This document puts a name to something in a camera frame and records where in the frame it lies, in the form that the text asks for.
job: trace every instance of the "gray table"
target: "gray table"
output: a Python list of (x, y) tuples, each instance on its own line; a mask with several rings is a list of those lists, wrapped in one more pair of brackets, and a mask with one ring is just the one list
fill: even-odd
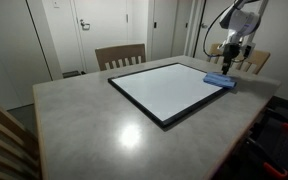
[(163, 131), (109, 77), (180, 62), (180, 56), (34, 86), (45, 179), (207, 179), (277, 90), (278, 81), (231, 70), (237, 87)]

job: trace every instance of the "wooden chair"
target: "wooden chair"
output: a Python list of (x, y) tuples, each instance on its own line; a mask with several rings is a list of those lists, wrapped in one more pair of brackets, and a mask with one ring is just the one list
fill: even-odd
[(37, 138), (0, 107), (0, 179), (41, 179)]
[[(212, 44), (209, 54), (212, 54), (212, 55), (222, 54), (222, 52), (217, 49), (219, 45), (220, 44)], [(269, 52), (254, 50), (251, 57), (242, 63), (238, 63), (235, 69), (248, 72), (250, 70), (250, 67), (252, 65), (255, 65), (256, 67), (252, 71), (252, 73), (258, 74), (260, 70), (263, 68), (268, 58), (270, 57), (270, 55), (271, 54)], [(243, 57), (241, 55), (237, 57), (237, 60), (242, 60), (242, 59)], [(213, 63), (218, 64), (220, 62), (219, 60), (220, 60), (220, 57), (214, 57)], [(207, 61), (211, 62), (212, 58), (208, 57)]]
[(100, 48), (95, 49), (95, 53), (101, 71), (107, 70), (106, 63), (109, 64), (110, 69), (113, 69), (113, 63), (119, 68), (120, 66), (127, 65), (126, 60), (129, 65), (133, 65), (132, 58), (134, 59), (135, 64), (146, 62), (144, 44)]

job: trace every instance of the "whiteboard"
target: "whiteboard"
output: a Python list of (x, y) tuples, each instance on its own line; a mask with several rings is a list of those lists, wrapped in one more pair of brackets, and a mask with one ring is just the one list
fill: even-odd
[(110, 78), (109, 82), (164, 127), (222, 92), (223, 88), (204, 83), (205, 75), (176, 63)]

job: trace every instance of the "white door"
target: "white door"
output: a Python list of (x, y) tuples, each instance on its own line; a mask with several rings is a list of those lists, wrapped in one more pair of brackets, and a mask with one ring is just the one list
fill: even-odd
[(177, 0), (154, 1), (152, 60), (171, 57)]
[(86, 71), (99, 71), (95, 49), (127, 44), (126, 0), (75, 0), (75, 9)]
[(188, 22), (191, 15), (193, 0), (179, 0), (176, 13), (172, 56), (184, 54)]
[[(206, 59), (207, 56), (203, 52), (203, 42), (205, 38), (205, 34), (209, 25), (214, 21), (214, 19), (228, 6), (232, 5), (233, 0), (221, 0), (221, 1), (206, 1), (205, 10), (203, 15), (203, 24), (207, 27), (201, 27), (200, 34), (198, 38), (198, 44), (195, 49), (195, 58), (197, 59)], [(254, 2), (250, 4), (246, 4), (243, 7), (245, 11), (256, 12), (261, 5), (260, 2)], [(205, 42), (205, 50), (209, 51), (210, 47), (214, 43), (222, 43), (226, 40), (228, 34), (228, 30), (222, 29), (219, 25), (219, 20), (215, 22), (212, 29), (210, 30), (207, 40)]]
[(46, 81), (51, 77), (26, 1), (0, 0), (1, 105), (10, 109), (19, 102), (32, 104), (32, 85)]

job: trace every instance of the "black frame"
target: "black frame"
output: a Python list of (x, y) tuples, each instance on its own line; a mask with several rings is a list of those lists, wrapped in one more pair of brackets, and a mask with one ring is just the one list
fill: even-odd
[(204, 104), (208, 103), (209, 101), (213, 100), (214, 98), (216, 98), (217, 96), (219, 96), (220, 94), (223, 94), (224, 92), (226, 92), (228, 89), (226, 88), (222, 88), (218, 91), (216, 91), (215, 93), (207, 96), (206, 98), (196, 102), (195, 104), (185, 108), (184, 110), (178, 112), (177, 114), (171, 116), (170, 118), (168, 118), (165, 121), (160, 120), (158, 117), (156, 117), (151, 111), (149, 111), (148, 109), (146, 109), (140, 102), (138, 102), (135, 98), (133, 98), (131, 95), (129, 95), (126, 91), (124, 91), (120, 86), (118, 86), (115, 82), (113, 82), (113, 79), (117, 79), (120, 77), (125, 77), (125, 76), (129, 76), (129, 75), (133, 75), (133, 74), (138, 74), (138, 73), (142, 73), (145, 71), (151, 71), (151, 70), (155, 70), (155, 69), (159, 69), (159, 68), (164, 68), (167, 66), (172, 66), (175, 64), (180, 64), (192, 69), (195, 69), (197, 71), (201, 71), (199, 69), (181, 64), (181, 63), (172, 63), (172, 64), (167, 64), (167, 65), (163, 65), (163, 66), (159, 66), (159, 67), (155, 67), (155, 68), (150, 68), (150, 69), (145, 69), (145, 70), (141, 70), (141, 71), (137, 71), (137, 72), (133, 72), (133, 73), (128, 73), (128, 74), (124, 74), (121, 76), (116, 76), (116, 77), (111, 77), (108, 78), (108, 82), (116, 89), (118, 90), (123, 96), (125, 96), (129, 101), (131, 101), (137, 108), (139, 108), (145, 115), (147, 115), (151, 120), (153, 120), (159, 127), (161, 128), (166, 128), (169, 127), (170, 125), (174, 124), (175, 122), (177, 122), (178, 120), (180, 120), (181, 118), (183, 118), (184, 116), (186, 116), (187, 114), (189, 114), (190, 112), (195, 111), (197, 108), (203, 106)]

